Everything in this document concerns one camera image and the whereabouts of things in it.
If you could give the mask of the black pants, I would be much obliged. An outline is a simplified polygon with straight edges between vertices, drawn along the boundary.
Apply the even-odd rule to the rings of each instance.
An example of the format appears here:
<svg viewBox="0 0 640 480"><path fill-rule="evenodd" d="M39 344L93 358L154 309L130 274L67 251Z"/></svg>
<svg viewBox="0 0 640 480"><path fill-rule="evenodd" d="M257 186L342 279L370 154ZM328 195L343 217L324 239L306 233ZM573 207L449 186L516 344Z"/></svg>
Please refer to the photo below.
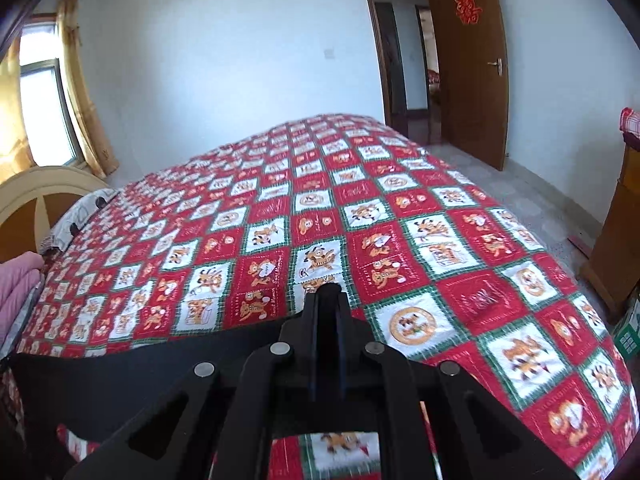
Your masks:
<svg viewBox="0 0 640 480"><path fill-rule="evenodd" d="M111 437L201 362L214 364L232 388L250 354L279 339L286 318L187 336L97 358L52 358L15 353L9 370L25 415L27 446L51 451L65 425L93 442Z"/></svg>

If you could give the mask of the green cardboard box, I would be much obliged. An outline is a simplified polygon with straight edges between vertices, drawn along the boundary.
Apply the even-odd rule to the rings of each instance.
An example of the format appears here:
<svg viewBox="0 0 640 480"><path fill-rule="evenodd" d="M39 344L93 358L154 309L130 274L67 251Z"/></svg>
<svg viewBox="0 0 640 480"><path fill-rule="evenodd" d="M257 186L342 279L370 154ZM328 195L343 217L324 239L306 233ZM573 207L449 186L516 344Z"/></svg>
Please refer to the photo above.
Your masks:
<svg viewBox="0 0 640 480"><path fill-rule="evenodd" d="M617 323L612 333L615 347L625 361L639 354L639 318L639 295L632 294L629 298L629 307L625 315Z"/></svg>

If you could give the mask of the red patchwork bed cover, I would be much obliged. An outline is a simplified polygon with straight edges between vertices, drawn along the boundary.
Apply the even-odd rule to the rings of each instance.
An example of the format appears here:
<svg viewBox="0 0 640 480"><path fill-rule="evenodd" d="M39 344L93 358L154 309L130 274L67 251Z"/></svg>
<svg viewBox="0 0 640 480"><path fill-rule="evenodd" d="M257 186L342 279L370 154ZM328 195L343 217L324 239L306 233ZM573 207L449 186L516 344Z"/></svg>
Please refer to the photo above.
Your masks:
<svg viewBox="0 0 640 480"><path fill-rule="evenodd" d="M15 477L70 479L109 439L61 424L51 451L29 448L15 353L97 358L290 320L329 284L373 340L463 367L573 479L638 477L637 395L597 310L511 211L372 118L288 122L149 174L52 252L1 365ZM385 479L372 420L350 429L329 402L306 434L275 431L264 479Z"/></svg>

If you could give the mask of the wooden dresser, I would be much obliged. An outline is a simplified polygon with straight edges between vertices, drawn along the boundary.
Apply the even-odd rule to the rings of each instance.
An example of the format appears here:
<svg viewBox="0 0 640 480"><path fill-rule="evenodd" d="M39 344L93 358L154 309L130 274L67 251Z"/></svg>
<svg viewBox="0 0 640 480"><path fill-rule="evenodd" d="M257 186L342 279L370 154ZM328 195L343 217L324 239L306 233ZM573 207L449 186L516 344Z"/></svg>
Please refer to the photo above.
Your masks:
<svg viewBox="0 0 640 480"><path fill-rule="evenodd" d="M639 151L628 143L608 215L579 276L603 300L610 322L626 313L639 281Z"/></svg>

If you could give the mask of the pink folded blanket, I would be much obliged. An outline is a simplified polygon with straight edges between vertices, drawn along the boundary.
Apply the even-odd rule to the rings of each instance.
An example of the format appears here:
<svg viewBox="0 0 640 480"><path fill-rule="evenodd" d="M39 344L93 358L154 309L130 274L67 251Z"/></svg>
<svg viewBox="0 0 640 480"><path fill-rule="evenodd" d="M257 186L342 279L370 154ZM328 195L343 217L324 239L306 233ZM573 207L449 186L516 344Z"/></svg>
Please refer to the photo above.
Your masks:
<svg viewBox="0 0 640 480"><path fill-rule="evenodd" d="M0 275L0 338L6 340L9 330L27 296L41 278L42 255L23 252L1 265Z"/></svg>

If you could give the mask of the white patterned pillow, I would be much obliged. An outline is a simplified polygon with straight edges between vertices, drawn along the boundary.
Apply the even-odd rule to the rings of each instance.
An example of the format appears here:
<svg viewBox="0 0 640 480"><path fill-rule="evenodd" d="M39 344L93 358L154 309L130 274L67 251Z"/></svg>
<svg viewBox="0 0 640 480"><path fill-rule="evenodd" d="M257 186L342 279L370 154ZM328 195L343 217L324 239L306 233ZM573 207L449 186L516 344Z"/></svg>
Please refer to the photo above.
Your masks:
<svg viewBox="0 0 640 480"><path fill-rule="evenodd" d="M101 188L81 196L42 240L38 248L40 255L44 255L50 250L65 252L74 237L86 226L89 220L111 200L114 200L118 193L119 190L114 190L114 188Z"/></svg>

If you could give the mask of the cream wooden headboard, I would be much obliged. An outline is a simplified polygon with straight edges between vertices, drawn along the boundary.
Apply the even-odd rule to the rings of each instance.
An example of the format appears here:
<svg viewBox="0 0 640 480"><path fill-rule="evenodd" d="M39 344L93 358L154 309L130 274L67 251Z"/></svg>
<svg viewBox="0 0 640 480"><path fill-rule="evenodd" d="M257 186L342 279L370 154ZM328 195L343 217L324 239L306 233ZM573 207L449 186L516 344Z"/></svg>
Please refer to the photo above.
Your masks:
<svg viewBox="0 0 640 480"><path fill-rule="evenodd" d="M100 188L103 180L74 167L34 167L3 182L1 261L35 252L74 203Z"/></svg>

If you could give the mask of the yellow curtain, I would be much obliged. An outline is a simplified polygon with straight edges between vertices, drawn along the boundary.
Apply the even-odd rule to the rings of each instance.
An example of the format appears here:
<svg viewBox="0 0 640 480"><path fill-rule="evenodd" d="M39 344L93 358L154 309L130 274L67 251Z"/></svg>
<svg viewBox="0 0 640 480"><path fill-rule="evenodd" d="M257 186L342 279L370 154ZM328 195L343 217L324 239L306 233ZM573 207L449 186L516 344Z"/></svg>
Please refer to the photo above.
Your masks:
<svg viewBox="0 0 640 480"><path fill-rule="evenodd" d="M55 24L61 39L63 89L73 111L76 138L92 173L105 179L114 174L119 162L106 137L82 69L78 0L58 0Z"/></svg>

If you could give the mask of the window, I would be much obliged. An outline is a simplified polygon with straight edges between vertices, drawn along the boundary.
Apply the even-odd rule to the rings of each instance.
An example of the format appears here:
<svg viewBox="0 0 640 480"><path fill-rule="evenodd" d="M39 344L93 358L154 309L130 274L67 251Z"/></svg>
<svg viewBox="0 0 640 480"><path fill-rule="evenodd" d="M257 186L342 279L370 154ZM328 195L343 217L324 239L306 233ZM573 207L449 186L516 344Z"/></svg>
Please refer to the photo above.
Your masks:
<svg viewBox="0 0 640 480"><path fill-rule="evenodd" d="M55 16L38 14L20 38L21 104L32 158L38 166L85 163L65 94L62 41Z"/></svg>

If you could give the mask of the red plaid cloth roll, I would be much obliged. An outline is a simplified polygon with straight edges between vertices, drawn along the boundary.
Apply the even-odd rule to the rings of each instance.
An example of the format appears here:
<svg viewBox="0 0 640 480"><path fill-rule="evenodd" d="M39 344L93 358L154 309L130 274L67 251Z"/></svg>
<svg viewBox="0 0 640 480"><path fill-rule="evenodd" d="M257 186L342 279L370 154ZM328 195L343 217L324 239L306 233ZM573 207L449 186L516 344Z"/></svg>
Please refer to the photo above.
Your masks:
<svg viewBox="0 0 640 480"><path fill-rule="evenodd" d="M620 112L620 131L640 138L640 113L631 107L625 107Z"/></svg>

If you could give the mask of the brown wooden door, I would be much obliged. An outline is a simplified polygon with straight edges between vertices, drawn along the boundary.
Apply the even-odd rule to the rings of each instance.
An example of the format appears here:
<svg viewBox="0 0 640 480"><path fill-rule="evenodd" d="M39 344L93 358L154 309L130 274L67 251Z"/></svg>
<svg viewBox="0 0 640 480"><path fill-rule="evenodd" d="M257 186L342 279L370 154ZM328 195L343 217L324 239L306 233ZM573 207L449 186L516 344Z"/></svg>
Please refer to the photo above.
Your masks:
<svg viewBox="0 0 640 480"><path fill-rule="evenodd" d="M452 145L501 170L506 160L509 77L499 0L475 0L477 25L463 25L454 0L430 0L440 75L442 134ZM503 76L488 62L503 60Z"/></svg>

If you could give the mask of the red paper door decoration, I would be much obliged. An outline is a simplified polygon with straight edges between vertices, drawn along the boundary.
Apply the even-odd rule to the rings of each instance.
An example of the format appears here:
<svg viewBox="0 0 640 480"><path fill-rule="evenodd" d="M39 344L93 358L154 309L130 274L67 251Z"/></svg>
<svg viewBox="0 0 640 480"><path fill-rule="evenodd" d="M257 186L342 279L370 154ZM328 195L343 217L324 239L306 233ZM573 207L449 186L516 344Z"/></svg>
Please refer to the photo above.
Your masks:
<svg viewBox="0 0 640 480"><path fill-rule="evenodd" d="M483 9L478 6L475 0L454 0L456 4L456 15L463 25L477 25Z"/></svg>

